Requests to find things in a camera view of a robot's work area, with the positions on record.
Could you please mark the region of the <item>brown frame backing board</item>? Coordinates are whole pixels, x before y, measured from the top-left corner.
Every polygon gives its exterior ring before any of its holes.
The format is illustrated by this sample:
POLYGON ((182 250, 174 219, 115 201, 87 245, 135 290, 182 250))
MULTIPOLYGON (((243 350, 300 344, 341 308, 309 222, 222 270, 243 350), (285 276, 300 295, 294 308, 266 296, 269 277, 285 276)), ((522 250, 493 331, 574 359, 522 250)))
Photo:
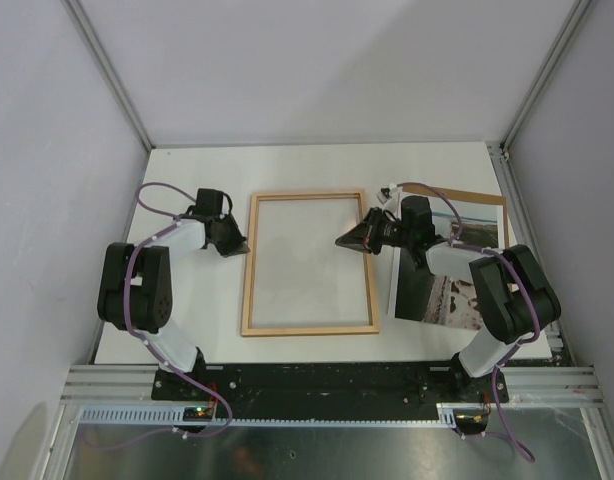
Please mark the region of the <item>brown frame backing board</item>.
POLYGON ((433 223, 442 237, 455 235, 459 227, 454 212, 444 201, 446 199, 461 217, 463 225, 459 237, 461 241, 481 247, 505 248, 510 245, 510 226, 505 197, 408 184, 402 188, 400 199, 412 195, 421 195, 429 199, 433 223))

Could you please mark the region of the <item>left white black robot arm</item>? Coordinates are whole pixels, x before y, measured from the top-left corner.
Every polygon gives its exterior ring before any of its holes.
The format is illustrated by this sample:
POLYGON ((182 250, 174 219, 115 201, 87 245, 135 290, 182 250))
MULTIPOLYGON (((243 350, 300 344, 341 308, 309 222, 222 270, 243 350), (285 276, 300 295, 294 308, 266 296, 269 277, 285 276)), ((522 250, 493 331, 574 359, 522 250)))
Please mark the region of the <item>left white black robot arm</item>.
POLYGON ((247 253, 232 210, 227 193, 200 188, 184 212, 167 215, 164 229, 138 244, 112 243, 105 252, 98 317, 138 339, 161 369, 175 373, 174 389, 189 400, 206 392, 208 376, 196 368, 201 351, 172 319, 172 265, 210 245, 223 258, 247 253))

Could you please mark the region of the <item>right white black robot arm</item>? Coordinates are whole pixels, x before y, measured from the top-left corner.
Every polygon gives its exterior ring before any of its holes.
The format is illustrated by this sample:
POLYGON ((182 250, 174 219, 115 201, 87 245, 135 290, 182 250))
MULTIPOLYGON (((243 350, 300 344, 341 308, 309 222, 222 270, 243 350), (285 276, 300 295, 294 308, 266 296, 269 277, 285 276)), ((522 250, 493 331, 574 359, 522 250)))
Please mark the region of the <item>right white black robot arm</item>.
POLYGON ((475 328, 447 364, 418 369, 421 399, 484 400, 504 386, 498 368, 558 320, 561 305, 527 246, 498 249, 484 224, 478 244, 467 244, 456 209, 440 213, 433 206, 427 196, 406 194, 395 212, 369 209, 335 244, 373 255, 395 249, 395 318, 475 328))

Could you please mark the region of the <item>aerial beach photo print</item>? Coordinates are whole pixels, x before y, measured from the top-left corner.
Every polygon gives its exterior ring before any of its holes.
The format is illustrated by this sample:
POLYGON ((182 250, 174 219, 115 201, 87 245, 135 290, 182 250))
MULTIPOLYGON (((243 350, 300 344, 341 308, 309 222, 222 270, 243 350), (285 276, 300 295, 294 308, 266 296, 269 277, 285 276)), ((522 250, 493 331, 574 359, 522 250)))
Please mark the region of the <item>aerial beach photo print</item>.
MULTIPOLYGON (((463 230, 461 217, 458 231, 463 230)), ((477 331, 483 326, 476 292, 468 282, 437 277, 415 266, 407 252, 395 249, 387 314, 393 318, 477 331)))

